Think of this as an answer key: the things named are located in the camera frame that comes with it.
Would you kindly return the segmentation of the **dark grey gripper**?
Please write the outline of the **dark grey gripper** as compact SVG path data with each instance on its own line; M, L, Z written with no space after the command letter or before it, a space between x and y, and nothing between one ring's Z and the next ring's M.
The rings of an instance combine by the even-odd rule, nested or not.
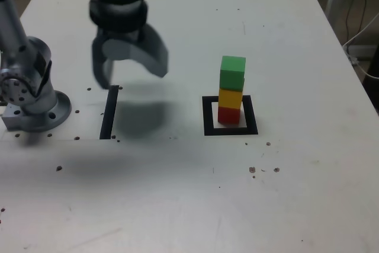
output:
M113 60L133 60L163 78L168 73L168 57L163 40L149 24L131 33L98 29L92 42L92 70L102 89L110 87Z

